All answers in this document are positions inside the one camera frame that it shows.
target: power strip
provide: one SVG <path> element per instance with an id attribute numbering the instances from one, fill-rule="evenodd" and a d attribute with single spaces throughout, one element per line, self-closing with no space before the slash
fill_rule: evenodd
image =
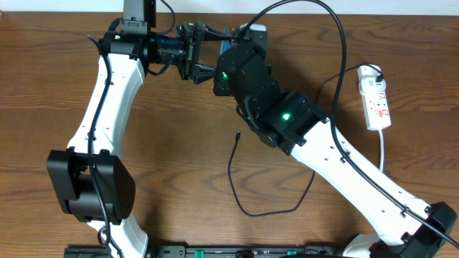
<path id="1" fill-rule="evenodd" d="M 386 96 L 386 81 L 378 82 L 379 73 L 366 65 L 357 70 L 359 75 L 359 92 L 364 104 L 366 128 L 368 130 L 382 130 L 391 125 L 389 106 Z"/>

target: green light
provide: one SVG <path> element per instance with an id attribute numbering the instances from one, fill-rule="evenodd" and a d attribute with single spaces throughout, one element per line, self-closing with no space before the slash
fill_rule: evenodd
<path id="1" fill-rule="evenodd" d="M 285 114 L 282 115 L 282 118 L 284 120 L 289 120 L 290 119 L 290 114 L 289 113 L 285 113 Z"/>

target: white backdrop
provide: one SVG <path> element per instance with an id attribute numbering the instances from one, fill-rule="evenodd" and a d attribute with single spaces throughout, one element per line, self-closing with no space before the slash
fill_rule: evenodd
<path id="1" fill-rule="evenodd" d="M 174 11 L 189 13 L 258 13 L 277 0 L 166 0 Z M 459 0 L 323 0 L 338 14 L 459 15 Z M 159 1 L 158 11 L 169 10 Z M 0 0 L 2 11 L 123 11 L 123 0 Z M 297 2 L 272 11 L 322 14 L 319 6 Z"/>

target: robotic arm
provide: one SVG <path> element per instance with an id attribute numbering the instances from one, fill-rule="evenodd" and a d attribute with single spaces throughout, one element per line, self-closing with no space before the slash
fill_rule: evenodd
<path id="1" fill-rule="evenodd" d="M 219 32 L 197 21 L 181 23 L 177 35 L 169 36 L 150 31 L 156 23 L 155 8 L 155 1 L 125 0 L 124 17 L 115 20 L 100 40 L 108 53 L 112 83 L 95 127 L 93 153 L 112 229 L 112 254 L 116 253 L 114 244 L 124 257 L 145 257 L 148 253 L 148 236 L 132 214 L 136 188 L 121 163 L 121 144 L 133 99 L 146 74 L 154 74 L 148 65 L 159 63 L 165 64 L 165 68 L 177 66 L 181 78 L 195 84 L 214 78 L 215 95 L 233 96 L 243 118 L 262 142 L 279 147 L 286 155 L 317 171 L 360 210 L 377 235 L 355 238 L 341 253 L 343 256 L 435 255 L 445 241 L 406 216 L 356 173 L 338 152 L 330 120 L 318 106 L 299 92 L 279 88 L 271 77 L 271 67 L 264 62 L 268 34 L 263 25 L 252 24 L 248 29 L 243 25 L 230 34 L 227 28 Z M 119 33 L 115 31 L 118 23 Z M 222 41 L 217 68 L 197 62 L 203 41 Z M 47 164 L 62 210 L 98 231 L 105 226 L 103 215 L 91 177 L 83 171 L 87 168 L 87 132 L 103 92 L 106 68 L 100 58 L 98 80 L 83 121 L 67 150 L 52 150 Z M 340 133 L 338 137 L 348 157 L 368 177 L 423 219 L 450 233 L 456 214 L 448 205 L 428 205 L 416 198 L 381 173 Z"/>

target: wood surface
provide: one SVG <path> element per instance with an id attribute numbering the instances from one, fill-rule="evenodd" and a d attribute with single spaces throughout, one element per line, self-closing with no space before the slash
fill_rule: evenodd
<path id="1" fill-rule="evenodd" d="M 61 257 L 71 244 L 97 244 L 96 232 L 63 214 L 46 169 L 64 150 L 95 85 L 98 54 L 86 34 L 102 37 L 120 14 L 6 13 L 0 21 L 0 257 Z M 177 14 L 222 29 L 252 15 Z M 428 203 L 459 211 L 459 17 L 340 16 L 348 64 L 372 62 L 386 75 L 392 126 L 384 130 L 385 172 Z M 169 27 L 158 15 L 158 31 Z M 268 62 L 284 88 L 315 97 L 339 70 L 341 47 L 326 15 L 267 15 Z M 204 43 L 200 62 L 215 65 L 219 44 Z M 151 65 L 159 70 L 161 66 Z M 327 112 L 336 81 L 319 105 Z M 190 245 L 317 242 L 343 244 L 372 233 L 365 218 L 320 176 L 295 213 L 252 219 L 240 212 L 227 179 L 237 130 L 242 131 L 233 181 L 249 212 L 293 207 L 311 170 L 261 143 L 215 97 L 212 82 L 181 81 L 175 67 L 146 78 L 134 101 L 123 163 L 136 180 L 134 213 L 153 238 Z M 379 139 L 366 129 L 356 72 L 347 74 L 338 127 L 377 163 Z M 459 239 L 459 226 L 452 232 Z M 458 257 L 446 244 L 438 257 Z"/>

